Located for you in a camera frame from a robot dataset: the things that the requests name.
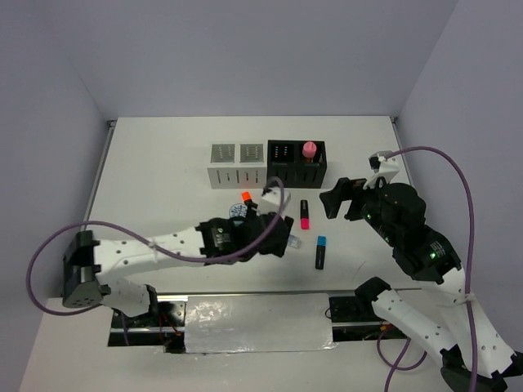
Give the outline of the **clear blue-capped glue pen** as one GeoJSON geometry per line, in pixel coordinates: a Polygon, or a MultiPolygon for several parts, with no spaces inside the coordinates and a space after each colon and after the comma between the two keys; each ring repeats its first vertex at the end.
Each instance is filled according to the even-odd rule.
{"type": "Polygon", "coordinates": [[[299,249],[301,247],[301,245],[302,245],[302,241],[299,237],[292,235],[292,234],[290,234],[288,236],[288,241],[287,241],[288,247],[291,247],[294,249],[299,249]]]}

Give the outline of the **blue patterned tape roll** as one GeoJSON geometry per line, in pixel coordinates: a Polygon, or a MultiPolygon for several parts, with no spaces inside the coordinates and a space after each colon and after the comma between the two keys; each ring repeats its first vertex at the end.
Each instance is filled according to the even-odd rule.
{"type": "Polygon", "coordinates": [[[242,225],[249,216],[249,208],[244,203],[237,203],[229,209],[229,219],[235,226],[242,225]]]}

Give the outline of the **pink highlighter marker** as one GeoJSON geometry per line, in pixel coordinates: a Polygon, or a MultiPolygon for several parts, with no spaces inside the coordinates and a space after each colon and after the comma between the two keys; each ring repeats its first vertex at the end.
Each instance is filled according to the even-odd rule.
{"type": "Polygon", "coordinates": [[[309,206],[305,199],[300,201],[300,225],[303,230],[310,228],[309,206]]]}

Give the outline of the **orange highlighter marker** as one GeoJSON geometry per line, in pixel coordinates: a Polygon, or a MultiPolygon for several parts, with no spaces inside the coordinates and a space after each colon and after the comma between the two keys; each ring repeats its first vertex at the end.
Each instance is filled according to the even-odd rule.
{"type": "Polygon", "coordinates": [[[257,205],[253,201],[251,194],[248,191],[244,191],[242,193],[242,199],[244,202],[244,205],[246,205],[248,208],[255,208],[257,205]]]}

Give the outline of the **blue highlighter marker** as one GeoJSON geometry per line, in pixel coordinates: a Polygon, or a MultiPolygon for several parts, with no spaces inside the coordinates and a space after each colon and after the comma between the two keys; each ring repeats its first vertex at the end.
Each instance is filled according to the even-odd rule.
{"type": "Polygon", "coordinates": [[[325,236],[319,236],[316,242],[315,249],[315,268],[317,270],[324,269],[325,253],[326,253],[327,239],[325,236]]]}

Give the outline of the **pink glue stick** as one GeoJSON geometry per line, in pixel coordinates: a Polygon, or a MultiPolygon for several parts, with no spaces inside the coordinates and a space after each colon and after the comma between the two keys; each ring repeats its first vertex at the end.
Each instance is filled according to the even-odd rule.
{"type": "Polygon", "coordinates": [[[307,141],[302,146],[302,157],[306,163],[314,163],[317,153],[317,144],[313,141],[307,141]]]}

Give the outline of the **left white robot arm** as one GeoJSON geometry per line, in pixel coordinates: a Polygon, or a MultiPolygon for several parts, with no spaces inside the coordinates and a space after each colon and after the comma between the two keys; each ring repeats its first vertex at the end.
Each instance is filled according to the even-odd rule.
{"type": "Polygon", "coordinates": [[[160,315],[156,289],[129,276],[175,267],[233,265],[255,255],[282,257],[294,220],[275,212],[213,218],[194,228],[144,240],[100,240],[90,230],[74,235],[63,257],[62,305],[117,310],[140,325],[160,315]]]}

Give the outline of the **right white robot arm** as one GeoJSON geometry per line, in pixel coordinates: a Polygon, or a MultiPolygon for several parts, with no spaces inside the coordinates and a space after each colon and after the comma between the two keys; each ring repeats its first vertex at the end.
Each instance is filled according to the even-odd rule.
{"type": "Polygon", "coordinates": [[[522,374],[522,354],[502,339],[481,305],[466,293],[465,269],[456,251],[427,225],[426,204],[412,186],[379,179],[370,189],[362,179],[341,178],[320,200],[329,219],[348,201],[346,219],[367,222],[391,246],[396,264],[419,284],[445,324],[404,303],[379,277],[355,290],[361,318],[378,316],[400,329],[440,365],[453,391],[504,391],[507,378],[522,374]]]}

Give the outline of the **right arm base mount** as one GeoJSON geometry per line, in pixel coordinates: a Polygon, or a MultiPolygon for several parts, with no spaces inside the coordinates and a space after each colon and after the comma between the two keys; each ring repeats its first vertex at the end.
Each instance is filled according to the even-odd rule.
{"type": "Polygon", "coordinates": [[[324,316],[331,321],[334,342],[375,341],[391,329],[389,339],[404,338],[391,323],[379,318],[356,296],[331,296],[324,316]]]}

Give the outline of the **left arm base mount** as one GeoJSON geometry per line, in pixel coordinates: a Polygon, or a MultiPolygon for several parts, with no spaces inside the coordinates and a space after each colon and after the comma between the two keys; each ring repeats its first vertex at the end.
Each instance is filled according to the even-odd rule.
{"type": "Polygon", "coordinates": [[[174,296],[159,298],[157,314],[130,318],[113,312],[107,345],[109,347],[160,348],[169,354],[184,354],[185,323],[188,299],[174,296]]]}

